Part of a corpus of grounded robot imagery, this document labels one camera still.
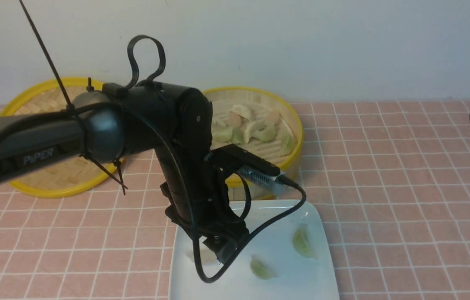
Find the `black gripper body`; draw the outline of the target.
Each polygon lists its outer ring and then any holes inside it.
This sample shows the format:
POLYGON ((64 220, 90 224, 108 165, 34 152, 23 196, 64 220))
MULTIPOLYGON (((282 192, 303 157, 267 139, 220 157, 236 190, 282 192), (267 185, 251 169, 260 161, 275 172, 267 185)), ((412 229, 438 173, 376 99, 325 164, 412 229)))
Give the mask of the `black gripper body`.
POLYGON ((165 173, 166 182, 161 185, 162 194, 170 205, 166 216, 181 227, 189 238, 191 233, 190 212, 197 224, 197 238, 205 238, 203 245, 214 253, 218 262, 225 265, 249 236, 244 219, 249 212, 249 188, 244 185, 246 203, 242 216, 237 216, 229 206, 229 188, 225 183, 231 172, 214 167, 211 171, 200 171, 189 177, 189 189, 194 199, 191 205, 183 184, 174 170, 165 173))

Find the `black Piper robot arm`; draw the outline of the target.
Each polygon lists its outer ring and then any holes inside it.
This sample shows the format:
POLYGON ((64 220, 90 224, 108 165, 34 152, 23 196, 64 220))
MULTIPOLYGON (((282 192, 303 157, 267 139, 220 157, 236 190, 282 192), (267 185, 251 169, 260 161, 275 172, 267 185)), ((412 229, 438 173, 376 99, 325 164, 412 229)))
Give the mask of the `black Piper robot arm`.
POLYGON ((69 109, 0 117, 0 184, 72 156, 98 164, 155 150, 170 205, 166 214, 225 266, 252 238, 229 207, 225 180, 254 160, 237 145, 212 150, 212 103, 195 88, 106 84, 69 109))

